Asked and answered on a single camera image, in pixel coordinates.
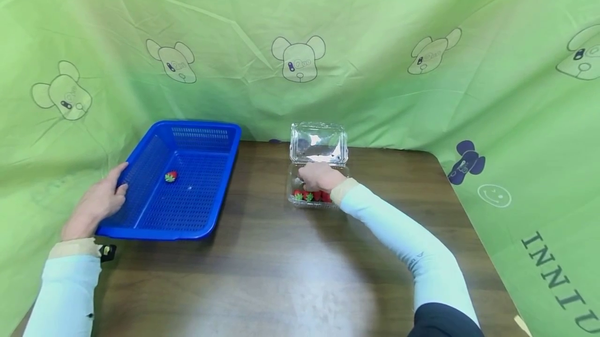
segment sleeve cuff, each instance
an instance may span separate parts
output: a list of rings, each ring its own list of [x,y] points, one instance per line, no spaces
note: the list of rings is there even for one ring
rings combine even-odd
[[[346,196],[348,191],[356,186],[359,186],[359,184],[360,183],[358,183],[354,178],[346,179],[331,191],[331,200],[336,203],[336,205],[340,206],[341,201],[344,199],[344,196]]]
[[[64,241],[56,243],[48,259],[62,258],[74,255],[91,255],[99,258],[101,246],[96,245],[94,238],[74,239],[72,241]]]

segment clear plastic container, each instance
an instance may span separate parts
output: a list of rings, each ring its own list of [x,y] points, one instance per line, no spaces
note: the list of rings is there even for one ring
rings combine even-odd
[[[334,203],[316,200],[296,199],[294,191],[304,190],[304,183],[298,176],[298,170],[310,162],[324,162],[349,177],[346,167],[348,161],[347,136],[339,124],[321,122],[301,122],[292,124],[290,140],[290,160],[287,177],[287,198],[296,207],[337,208]]]

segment dark blue bear print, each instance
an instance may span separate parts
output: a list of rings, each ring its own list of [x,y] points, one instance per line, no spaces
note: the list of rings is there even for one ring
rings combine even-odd
[[[448,180],[451,184],[461,184],[467,173],[481,174],[485,167],[485,157],[479,156],[475,151],[475,145],[470,140],[463,140],[456,146],[456,151],[462,157],[454,164]]]

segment wooden table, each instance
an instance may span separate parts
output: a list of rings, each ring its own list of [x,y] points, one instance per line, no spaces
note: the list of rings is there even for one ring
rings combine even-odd
[[[213,239],[116,241],[97,336],[406,336],[412,278],[362,223],[285,198],[289,145],[244,142]],[[457,256],[486,336],[523,336],[498,274],[432,155],[351,148],[352,176]]]

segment green cloth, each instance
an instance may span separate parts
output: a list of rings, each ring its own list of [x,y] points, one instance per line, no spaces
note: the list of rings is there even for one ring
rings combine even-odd
[[[599,2],[0,0],[0,334],[86,187],[173,118],[432,152],[533,334],[597,332]]]

